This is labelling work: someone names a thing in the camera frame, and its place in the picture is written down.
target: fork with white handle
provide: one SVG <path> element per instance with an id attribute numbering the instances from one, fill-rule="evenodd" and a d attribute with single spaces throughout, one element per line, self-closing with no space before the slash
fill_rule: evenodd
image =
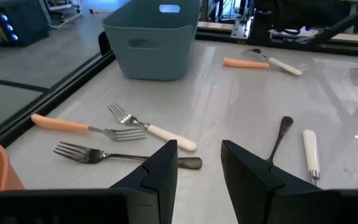
<path id="1" fill-rule="evenodd" d="M 248 52 L 248 51 L 255 52 L 257 54 L 262 54 L 262 51 L 260 49 L 250 49 L 250 50 L 246 50 L 245 52 Z M 291 65 L 288 65 L 288 64 L 286 64 L 284 62 L 281 62 L 281 61 L 279 61 L 279 60 L 277 60 L 275 58 L 268 57 L 266 55 L 262 55 L 262 56 L 264 58 L 266 58 L 266 60 L 268 60 L 271 64 L 280 67 L 281 69 L 283 69 L 286 72 L 289 72 L 289 73 L 294 74 L 294 75 L 302 75 L 302 71 L 299 70 L 298 68 L 294 68 Z"/>
<path id="2" fill-rule="evenodd" d="M 197 149 L 197 144 L 189 139 L 173 134 L 169 131 L 166 131 L 162 128 L 154 126 L 149 123 L 141 123 L 137 118 L 128 113 L 124 108 L 120 107 L 118 104 L 113 103 L 108 106 L 109 111 L 118 119 L 121 124 L 129 126 L 140 126 L 145 128 L 148 132 L 164 139 L 171 140 L 176 139 L 178 141 L 178 146 L 187 151 L 195 151 Z"/>

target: fork tines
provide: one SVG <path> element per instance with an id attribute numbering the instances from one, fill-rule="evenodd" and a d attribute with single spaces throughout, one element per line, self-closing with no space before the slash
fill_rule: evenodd
<path id="1" fill-rule="evenodd" d="M 59 143 L 53 150 L 54 153 L 77 162 L 87 163 L 89 161 L 90 148 L 67 142 Z"/>
<path id="2" fill-rule="evenodd" d="M 115 131 L 118 141 L 130 141 L 146 138 L 146 132 L 143 128 L 131 128 Z"/>
<path id="3" fill-rule="evenodd" d="M 131 115 L 120 107 L 118 104 L 113 103 L 108 106 L 109 111 L 119 120 L 120 123 L 124 123 Z"/>

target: black handle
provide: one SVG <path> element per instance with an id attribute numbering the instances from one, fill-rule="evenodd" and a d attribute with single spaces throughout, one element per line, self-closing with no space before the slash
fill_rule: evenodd
<path id="1" fill-rule="evenodd" d="M 293 124 L 293 119 L 289 116 L 284 116 L 283 119 L 281 120 L 280 132 L 278 133 L 276 144 L 274 145 L 274 148 L 273 148 L 273 151 L 272 151 L 270 157 L 266 160 L 270 164 L 270 167 L 273 166 L 273 157 L 277 151 L 278 146 L 280 145 L 281 140 L 284 138 L 284 135 L 290 129 L 292 124 Z"/>
<path id="2" fill-rule="evenodd" d="M 148 159 L 148 156 L 131 156 L 125 154 L 109 154 L 108 157 L 114 158 L 125 158 L 125 159 L 137 159 L 144 161 Z M 203 166 L 203 161 L 200 157 L 179 157 L 178 158 L 178 167 L 185 169 L 200 169 Z"/>
<path id="3" fill-rule="evenodd" d="M 250 51 L 255 52 L 257 54 L 262 53 L 262 51 L 260 49 L 248 49 L 248 50 L 245 50 L 244 52 L 250 52 Z"/>

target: fork with black handle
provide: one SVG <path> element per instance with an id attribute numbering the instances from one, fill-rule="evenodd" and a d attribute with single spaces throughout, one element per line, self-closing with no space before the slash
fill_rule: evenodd
<path id="1" fill-rule="evenodd" d="M 85 164 L 96 164 L 103 159 L 107 158 L 125 158 L 125 159 L 135 159 L 144 161 L 148 159 L 148 156 L 132 156 L 125 154 L 115 154 L 115 153 L 106 153 L 100 149 L 93 149 L 86 146 L 80 146 L 77 144 L 72 144 L 68 142 L 59 142 L 54 153 L 63 156 L 67 159 L 85 163 Z M 203 165 L 203 161 L 199 157 L 179 157 L 178 158 L 178 167 L 185 169 L 200 169 Z"/>
<path id="2" fill-rule="evenodd" d="M 281 140 L 284 138 L 285 134 L 287 133 L 287 131 L 290 129 L 290 127 L 292 126 L 293 124 L 293 119 L 289 116 L 284 116 L 281 120 L 281 125 L 280 125 L 280 131 L 278 132 L 278 137 L 277 137 L 277 140 L 276 140 L 276 143 L 274 144 L 274 148 L 273 148 L 273 151 L 272 153 L 270 154 L 270 156 L 268 157 L 268 159 L 266 160 L 269 165 L 270 165 L 270 169 L 274 166 L 274 163 L 273 163 L 273 158 L 274 158 L 274 155 L 276 154 L 276 151 L 278 149 L 278 146 L 280 145 L 281 143 Z"/>

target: fork handle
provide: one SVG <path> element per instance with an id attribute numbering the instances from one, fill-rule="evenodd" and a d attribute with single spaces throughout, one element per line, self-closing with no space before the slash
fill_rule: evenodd
<path id="1" fill-rule="evenodd" d="M 89 131 L 89 125 L 81 124 L 72 121 L 65 121 L 62 119 L 55 118 L 47 118 L 38 114 L 31 115 L 31 120 L 36 125 L 52 129 L 52 130 L 60 130 L 60 131 Z"/>
<path id="2" fill-rule="evenodd" d="M 270 63 L 272 63 L 274 65 L 277 65 L 280 68 L 286 70 L 287 72 L 290 72 L 290 73 L 294 74 L 294 75 L 302 75 L 302 71 L 300 71 L 300 70 L 298 70 L 298 69 L 296 69 L 296 68 L 294 68 L 294 67 L 292 67 L 290 65 L 287 65 L 287 64 L 285 64 L 285 63 L 283 63 L 283 62 L 281 62 L 281 61 L 279 61 L 279 60 L 277 60 L 275 58 L 269 58 L 268 61 Z"/>
<path id="3" fill-rule="evenodd" d="M 197 149 L 197 144 L 195 142 L 152 124 L 150 124 L 150 126 L 147 128 L 147 131 L 167 141 L 176 139 L 178 141 L 178 146 L 187 151 L 195 151 Z"/>
<path id="4" fill-rule="evenodd" d="M 223 58 L 223 65 L 231 67 L 243 67 L 243 68 L 269 68 L 269 63 L 253 62 L 248 60 L 237 60 L 233 58 Z"/>
<path id="5" fill-rule="evenodd" d="M 125 158 L 125 159 L 136 159 L 140 161 L 144 161 L 149 156 L 131 156 L 125 154 L 108 154 L 108 157 L 113 158 Z M 178 158 L 178 167 L 185 168 L 185 169 L 200 169 L 203 165 L 203 161 L 200 157 L 179 157 Z"/>

